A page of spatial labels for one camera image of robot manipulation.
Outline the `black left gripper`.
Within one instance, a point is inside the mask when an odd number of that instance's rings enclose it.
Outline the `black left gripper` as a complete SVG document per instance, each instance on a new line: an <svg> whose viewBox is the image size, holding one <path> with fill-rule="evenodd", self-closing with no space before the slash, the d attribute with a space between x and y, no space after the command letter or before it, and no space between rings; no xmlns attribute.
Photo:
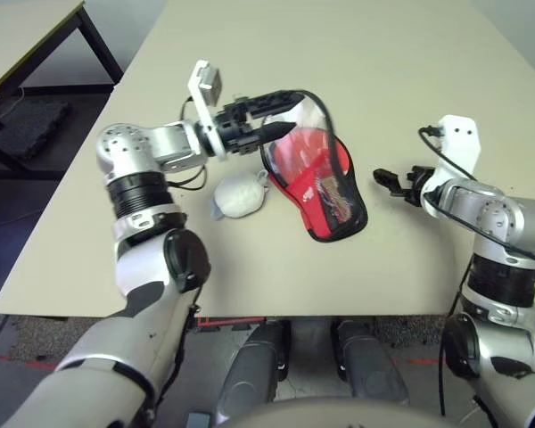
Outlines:
<svg viewBox="0 0 535 428"><path fill-rule="evenodd" d="M220 156L226 153L241 155L255 152L261 144L283 138L294 128L294 122L271 122L254 128L248 116L264 118L291 110L298 104L298 94L291 90L279 90L249 99L236 99L226 104L214 117L220 148L211 148L211 153Z"/></svg>

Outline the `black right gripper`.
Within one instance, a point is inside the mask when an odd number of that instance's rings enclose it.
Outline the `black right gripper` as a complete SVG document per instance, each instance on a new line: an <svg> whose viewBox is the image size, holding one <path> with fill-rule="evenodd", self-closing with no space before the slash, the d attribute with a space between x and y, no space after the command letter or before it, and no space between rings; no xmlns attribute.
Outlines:
<svg viewBox="0 0 535 428"><path fill-rule="evenodd" d="M421 207L421 194L426 182L432 177L435 168L424 166L413 166L407 173L407 181L410 188L401 188L399 176L386 169L375 169L373 171L374 181L383 187L391 187L392 197L403 198L406 202L416 207Z"/></svg>

